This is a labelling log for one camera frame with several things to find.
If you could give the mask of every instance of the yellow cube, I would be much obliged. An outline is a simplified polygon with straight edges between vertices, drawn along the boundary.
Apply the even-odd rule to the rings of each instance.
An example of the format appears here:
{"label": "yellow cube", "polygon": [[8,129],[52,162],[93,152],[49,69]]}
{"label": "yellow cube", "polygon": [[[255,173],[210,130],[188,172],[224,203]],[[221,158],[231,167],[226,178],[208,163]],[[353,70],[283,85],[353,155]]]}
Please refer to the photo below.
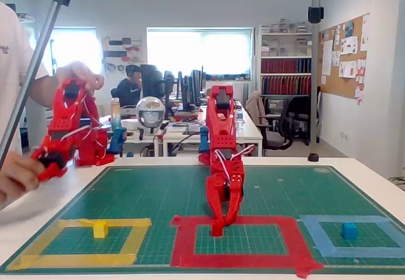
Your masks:
{"label": "yellow cube", "polygon": [[96,239],[104,239],[108,234],[107,221],[97,221],[93,226],[93,235]]}

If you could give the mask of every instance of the white table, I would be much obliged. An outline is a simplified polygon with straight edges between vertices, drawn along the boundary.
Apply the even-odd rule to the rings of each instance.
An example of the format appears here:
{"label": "white table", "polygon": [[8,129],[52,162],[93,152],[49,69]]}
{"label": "white table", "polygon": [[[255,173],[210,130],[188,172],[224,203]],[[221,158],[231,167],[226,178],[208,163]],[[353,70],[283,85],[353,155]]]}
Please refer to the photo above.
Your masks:
{"label": "white table", "polygon": [[[107,124],[109,123],[109,118],[111,116],[108,115],[106,117],[100,118],[100,123],[102,124]],[[127,141],[126,143],[132,143],[132,144],[153,144],[154,146],[154,152],[155,152],[155,157],[159,156],[159,138],[156,135],[152,134],[144,134],[144,137],[142,140],[139,139],[140,132],[139,130],[128,130],[127,132],[132,132],[133,135],[127,136]]]}
{"label": "white table", "polygon": [[[335,167],[353,184],[383,206],[394,217],[405,222],[405,193],[380,177],[378,174],[349,158],[322,158],[318,163],[310,163],[306,158],[244,158],[245,165],[329,165]],[[63,208],[96,175],[107,166],[159,166],[159,165],[197,165],[196,158],[121,158],[115,163],[102,167],[70,168],[62,179],[53,179],[9,207],[0,211],[0,264],[5,262],[26,240],[35,234],[50,218]],[[293,274],[132,274],[132,275],[66,275],[66,276],[6,276],[2,280],[100,280],[100,279],[136,279],[136,280],[296,280]],[[403,280],[403,275],[311,275],[316,280]]]}
{"label": "white table", "polygon": [[[207,114],[207,108],[206,107],[201,107],[202,112],[199,113],[198,119],[199,120],[205,120],[206,119],[206,114]],[[243,129],[237,129],[236,132],[236,143],[237,144],[257,144],[258,146],[258,156],[262,156],[262,141],[263,137],[259,131],[259,129],[255,126],[254,122],[250,118],[250,116],[247,114],[244,108],[242,108],[243,111]],[[182,139],[187,137],[187,135],[184,135],[183,132],[185,132],[186,128],[184,130],[176,130],[176,131],[169,131],[166,132],[166,134],[163,136],[163,156],[167,157],[168,156],[168,145],[169,144],[177,144],[180,142]],[[183,144],[190,144],[190,143],[200,143],[200,135],[195,135],[191,136],[190,138],[186,139]]]}

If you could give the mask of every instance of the person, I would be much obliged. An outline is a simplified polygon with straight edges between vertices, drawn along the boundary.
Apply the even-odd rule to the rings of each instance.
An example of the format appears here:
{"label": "person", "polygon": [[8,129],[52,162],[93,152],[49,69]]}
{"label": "person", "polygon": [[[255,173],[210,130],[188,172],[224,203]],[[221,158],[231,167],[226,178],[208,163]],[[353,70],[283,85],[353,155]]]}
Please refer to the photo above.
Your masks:
{"label": "person", "polygon": [[[25,80],[33,51],[28,36],[16,13],[0,3],[0,136],[4,135],[22,82]],[[38,104],[52,107],[54,93],[63,80],[76,76],[86,81],[90,95],[104,84],[101,75],[93,74],[83,63],[75,62],[49,76],[41,64],[30,87],[30,97]],[[15,200],[39,186],[38,175],[44,166],[37,160],[21,156],[20,134],[17,131],[3,167],[0,169],[0,205]]]}
{"label": "person", "polygon": [[120,99],[121,107],[136,106],[140,100],[140,90],[142,89],[140,67],[129,65],[125,71],[127,78],[118,84],[115,96]]}

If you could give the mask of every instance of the yellow tape square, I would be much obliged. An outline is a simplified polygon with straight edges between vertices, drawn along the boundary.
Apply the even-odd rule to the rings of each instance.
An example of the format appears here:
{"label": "yellow tape square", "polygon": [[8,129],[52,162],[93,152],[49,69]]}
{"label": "yellow tape square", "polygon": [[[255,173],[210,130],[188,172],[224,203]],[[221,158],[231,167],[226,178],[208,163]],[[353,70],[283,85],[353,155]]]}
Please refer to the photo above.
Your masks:
{"label": "yellow tape square", "polygon": [[[96,222],[107,222],[108,227],[132,227],[120,253],[41,255],[65,228],[93,227]],[[32,241],[31,244],[7,266],[6,270],[131,266],[137,258],[147,229],[151,225],[152,222],[150,219],[57,220],[42,232],[38,238]]]}

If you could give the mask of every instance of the metal pole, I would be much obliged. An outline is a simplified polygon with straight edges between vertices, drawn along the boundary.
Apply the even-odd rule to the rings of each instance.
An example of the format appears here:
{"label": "metal pole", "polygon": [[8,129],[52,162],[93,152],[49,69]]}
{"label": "metal pole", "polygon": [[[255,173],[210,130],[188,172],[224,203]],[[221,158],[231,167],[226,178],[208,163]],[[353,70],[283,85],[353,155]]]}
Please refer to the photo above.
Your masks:
{"label": "metal pole", "polygon": [[20,117],[29,95],[28,90],[30,89],[30,85],[35,80],[35,76],[37,75],[38,68],[41,64],[42,57],[44,56],[44,51],[49,42],[49,38],[51,36],[53,28],[55,26],[55,21],[56,18],[58,17],[60,8],[61,4],[57,3],[56,1],[53,1],[51,3],[51,7],[47,14],[45,24],[40,33],[38,45],[34,51],[30,65],[28,66],[27,75],[25,77],[23,85],[21,86],[20,93],[18,94],[16,103],[13,108],[13,112],[11,113],[3,138],[1,139],[0,169],[3,166],[4,160],[6,159],[6,155],[10,147],[11,141],[13,140],[16,128],[18,126],[18,123],[20,122]]}
{"label": "metal pole", "polygon": [[[312,7],[319,8],[321,0],[312,0]],[[318,41],[319,41],[319,23],[312,24],[312,67],[311,67],[311,146],[310,152],[316,153],[316,109],[318,101]]]}

